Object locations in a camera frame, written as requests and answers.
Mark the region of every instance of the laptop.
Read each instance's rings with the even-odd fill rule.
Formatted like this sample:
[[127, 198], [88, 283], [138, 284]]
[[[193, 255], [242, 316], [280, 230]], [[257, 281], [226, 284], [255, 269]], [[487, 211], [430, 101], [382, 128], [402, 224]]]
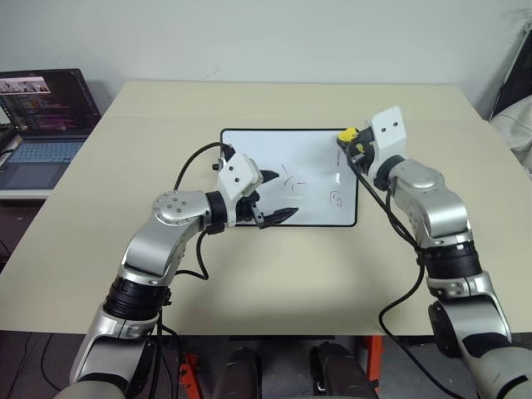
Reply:
[[22, 142], [0, 165], [0, 199], [45, 199], [100, 120], [79, 69], [0, 72], [0, 106]]

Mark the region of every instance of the white wall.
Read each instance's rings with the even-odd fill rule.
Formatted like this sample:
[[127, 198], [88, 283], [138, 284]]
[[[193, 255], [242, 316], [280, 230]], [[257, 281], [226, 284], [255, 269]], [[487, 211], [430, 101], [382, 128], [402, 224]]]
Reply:
[[457, 83], [482, 115], [530, 0], [0, 0], [0, 70], [126, 80]]

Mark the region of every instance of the gray fabric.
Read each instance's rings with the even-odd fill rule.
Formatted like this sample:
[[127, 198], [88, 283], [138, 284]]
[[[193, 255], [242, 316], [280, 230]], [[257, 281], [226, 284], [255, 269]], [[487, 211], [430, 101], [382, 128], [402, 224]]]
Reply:
[[503, 136], [532, 179], [532, 96], [494, 116], [491, 125]]

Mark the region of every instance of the whiteboard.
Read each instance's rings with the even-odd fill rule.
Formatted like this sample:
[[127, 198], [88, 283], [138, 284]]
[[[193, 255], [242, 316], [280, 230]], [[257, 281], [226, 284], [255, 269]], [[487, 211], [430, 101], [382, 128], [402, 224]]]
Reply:
[[353, 226], [357, 222], [357, 177], [337, 145], [343, 129], [224, 129], [221, 140], [279, 173], [260, 185], [257, 206], [265, 215], [299, 208], [283, 225]]

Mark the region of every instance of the orange metal frame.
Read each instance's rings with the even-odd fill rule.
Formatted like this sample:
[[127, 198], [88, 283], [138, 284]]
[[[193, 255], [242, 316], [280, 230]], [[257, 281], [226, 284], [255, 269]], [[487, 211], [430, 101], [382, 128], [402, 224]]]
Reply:
[[196, 368], [198, 368], [198, 356], [193, 353], [183, 353], [180, 366], [180, 384], [185, 387], [186, 396], [189, 399], [202, 398], [200, 385], [196, 378]]
[[381, 355], [384, 352], [382, 347], [382, 336], [372, 335], [364, 337], [364, 344], [367, 347], [367, 379], [379, 392], [379, 378], [381, 377]]

